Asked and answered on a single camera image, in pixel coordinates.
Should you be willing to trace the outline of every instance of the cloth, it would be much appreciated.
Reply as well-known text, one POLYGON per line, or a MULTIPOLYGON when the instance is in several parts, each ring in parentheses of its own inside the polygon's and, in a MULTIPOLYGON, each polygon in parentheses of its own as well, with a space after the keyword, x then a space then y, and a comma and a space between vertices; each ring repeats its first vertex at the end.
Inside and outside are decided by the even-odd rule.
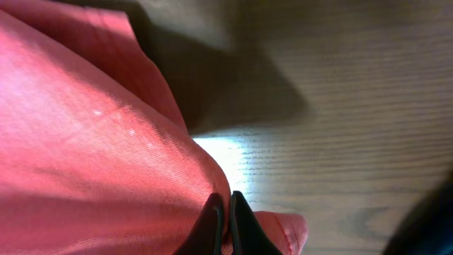
MULTIPOLYGON (((0 138, 0 254, 171 254, 211 193, 228 208, 121 12, 0 0, 0 138)), ((256 217, 301 252, 303 217, 256 217)))

